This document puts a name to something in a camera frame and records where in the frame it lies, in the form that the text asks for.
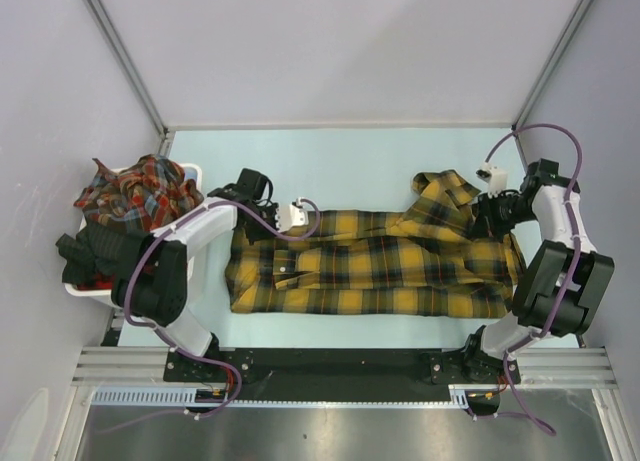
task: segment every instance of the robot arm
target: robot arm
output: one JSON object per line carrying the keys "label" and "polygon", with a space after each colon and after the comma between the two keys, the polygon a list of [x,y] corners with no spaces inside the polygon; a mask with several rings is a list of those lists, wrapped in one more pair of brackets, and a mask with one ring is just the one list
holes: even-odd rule
{"label": "robot arm", "polygon": [[[152,233],[129,235],[112,289],[113,303],[124,307],[127,287],[136,265],[154,239],[164,236],[135,282],[131,312],[152,321],[154,329],[163,332],[184,350],[196,356],[216,358],[218,339],[199,323],[188,306],[187,260],[217,236],[236,227],[244,228],[252,243],[271,236],[238,206],[250,210],[279,232],[308,224],[307,213],[299,204],[280,207],[273,203],[260,203],[267,185],[270,197],[273,188],[269,179],[256,171],[244,169],[235,184],[209,193],[200,207],[171,225]],[[173,232],[166,236],[167,230]]]}
{"label": "robot arm", "polygon": [[[479,343],[482,353],[502,359],[519,341],[529,337],[530,346],[540,339],[574,256],[574,236],[579,236],[581,241],[580,258],[549,332],[559,337],[584,333],[602,300],[614,264],[611,258],[596,252],[586,234],[577,185],[568,201],[576,217],[578,234],[575,235],[565,201],[569,180],[558,175],[558,163],[545,159],[532,163],[519,192],[504,189],[506,174],[495,167],[483,166],[479,176],[489,183],[490,189],[478,200],[474,235],[501,237],[520,222],[537,220],[543,240],[516,288],[512,312],[484,327]],[[511,359],[517,351],[509,351]]]}

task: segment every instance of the purple cable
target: purple cable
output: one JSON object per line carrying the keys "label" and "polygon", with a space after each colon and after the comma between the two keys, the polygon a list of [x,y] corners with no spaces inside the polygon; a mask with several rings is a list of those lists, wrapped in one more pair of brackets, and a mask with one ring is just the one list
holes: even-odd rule
{"label": "purple cable", "polygon": [[[217,208],[219,206],[235,206],[236,208],[244,211],[245,213],[249,214],[251,217],[253,217],[258,223],[260,223],[267,231],[269,231],[271,234],[273,234],[274,236],[280,238],[280,239],[284,239],[285,241],[301,241],[303,239],[306,239],[308,237],[310,237],[313,233],[316,232],[316,230],[318,229],[318,227],[320,226],[320,210],[318,209],[318,206],[311,200],[306,199],[306,198],[301,198],[300,199],[301,202],[309,204],[315,214],[316,214],[316,219],[315,219],[315,223],[313,225],[313,227],[307,231],[306,233],[304,233],[301,236],[287,236],[285,234],[282,234],[278,231],[276,231],[275,229],[273,229],[267,222],[265,222],[262,218],[260,218],[260,216],[258,216],[257,214],[255,214],[253,211],[251,211],[249,208],[247,208],[246,206],[244,206],[243,204],[237,203],[235,201],[228,201],[228,200],[223,200],[223,201],[214,201],[210,204],[208,204],[207,206],[200,206],[197,209],[191,211],[189,214],[183,216],[182,218],[180,218],[176,224],[175,227],[173,228],[168,228],[165,231],[163,231],[160,235],[158,235],[157,238],[154,239],[154,241],[151,243],[151,245],[149,246],[149,248],[147,248],[147,250],[144,252],[144,254],[140,257],[140,260],[138,261],[138,264],[136,265],[135,269],[133,270],[133,273],[131,275],[131,279],[129,280],[129,284],[127,286],[127,290],[125,291],[125,297],[124,297],[124,317],[127,320],[128,323],[130,323],[133,326],[137,326],[137,327],[145,327],[145,328],[151,328],[154,330],[154,332],[156,333],[156,335],[162,340],[164,341],[167,345],[169,345],[171,348],[174,348],[176,350],[176,352],[178,352],[179,354],[181,354],[182,356],[185,356],[187,358],[193,359],[194,361],[198,361],[201,363],[206,363],[206,364],[212,364],[215,366],[220,366],[222,368],[226,368],[231,370],[231,372],[233,372],[236,381],[237,381],[237,385],[236,388],[233,391],[233,394],[231,396],[229,396],[223,403],[221,403],[219,406],[215,407],[214,409],[212,409],[211,411],[207,412],[207,413],[201,413],[198,415],[199,419],[206,419],[209,418],[213,415],[215,415],[216,413],[218,413],[221,409],[225,408],[226,406],[228,406],[230,403],[232,403],[240,394],[240,390],[242,389],[242,376],[240,375],[240,372],[231,364],[225,363],[223,361],[216,361],[214,359],[208,359],[208,358],[204,358],[202,356],[196,356],[194,354],[189,353],[188,351],[185,351],[184,349],[176,346],[176,344],[173,342],[172,339],[170,339],[165,333],[159,331],[157,328],[158,326],[153,324],[153,323],[147,323],[147,322],[140,322],[140,321],[136,321],[135,319],[132,318],[131,316],[131,298],[133,297],[133,289],[136,285],[136,282],[138,281],[138,278],[140,277],[140,274],[142,273],[142,270],[144,269],[147,261],[149,260],[149,258],[151,257],[151,255],[153,254],[153,252],[156,250],[156,248],[160,245],[160,243],[166,239],[171,233],[173,233],[176,229],[181,228],[182,226],[184,226],[185,224],[187,224],[188,222],[190,222],[192,219],[194,219],[195,217],[199,216],[201,213],[209,210],[209,209],[213,209],[213,208]],[[97,434],[109,434],[109,433],[113,433],[115,431],[118,431],[120,429],[123,428],[127,428],[129,426],[132,426],[134,424],[137,424],[139,422],[142,421],[147,421],[149,419],[153,419],[156,417],[160,417],[160,416],[164,416],[166,414],[183,414],[184,410],[179,410],[179,409],[165,409],[162,411],[157,411],[154,413],[150,413],[144,416],[141,416],[139,418],[118,424],[116,426],[112,426],[108,429],[102,429],[102,430],[97,430],[96,433]]]}
{"label": "purple cable", "polygon": [[[498,141],[496,145],[493,147],[493,149],[489,151],[489,154],[485,161],[489,162],[491,160],[491,157],[498,150],[498,148],[507,139],[511,137],[515,137],[524,131],[528,131],[534,128],[555,129],[556,131],[560,131],[561,133],[564,133],[573,142],[574,146],[576,147],[576,154],[577,154],[576,168],[573,171],[573,176],[569,180],[569,184],[567,184],[567,189],[565,190],[565,193],[564,193],[564,202],[565,202],[564,205],[567,208],[567,215],[569,217],[569,224],[571,225],[571,234],[573,237],[573,257],[571,258],[571,263],[569,264],[569,268],[567,269],[567,274],[563,279],[562,284],[560,285],[560,288],[558,289],[558,294],[556,295],[556,299],[553,304],[553,307],[551,308],[551,311],[549,312],[549,316],[547,316],[547,320],[545,321],[544,326],[542,327],[542,331],[540,331],[540,333],[535,335],[537,338],[542,339],[551,330],[551,325],[553,324],[553,321],[556,318],[556,315],[558,314],[558,310],[560,309],[560,304],[562,304],[562,300],[564,298],[565,293],[567,292],[569,283],[571,282],[571,279],[573,278],[573,275],[575,274],[576,269],[578,267],[578,262],[580,261],[580,252],[582,250],[582,243],[580,241],[580,228],[578,227],[578,219],[576,217],[576,213],[573,210],[573,206],[571,206],[571,203],[569,201],[571,199],[571,193],[573,192],[573,187],[575,186],[576,181],[578,179],[578,174],[580,173],[580,169],[582,168],[582,147],[580,146],[580,142],[574,136],[574,134],[568,129],[563,128],[562,126],[558,126],[557,124],[549,124],[549,123],[529,124],[527,126],[522,126],[521,128],[511,131],[509,134],[503,137],[500,141]],[[511,387],[511,392],[513,393],[513,396],[516,398],[516,401],[518,402],[518,404],[520,405],[524,413],[506,412],[506,413],[498,413],[497,416],[476,416],[475,414],[473,414],[471,409],[468,410],[468,413],[475,416],[475,418],[492,418],[492,419],[495,417],[528,418],[543,433],[548,434],[549,436],[555,436],[557,432],[549,423],[533,415],[533,413],[525,403],[524,399],[522,398],[522,395],[516,389],[516,386],[513,380],[511,379],[511,375],[509,372],[509,354],[524,348],[525,346],[530,344],[532,341],[533,339],[531,337],[527,337],[518,341],[517,343],[515,343],[513,346],[509,347],[506,350],[506,352],[504,353],[504,357],[502,359],[503,370],[505,373],[505,377],[507,378],[507,382]]]}

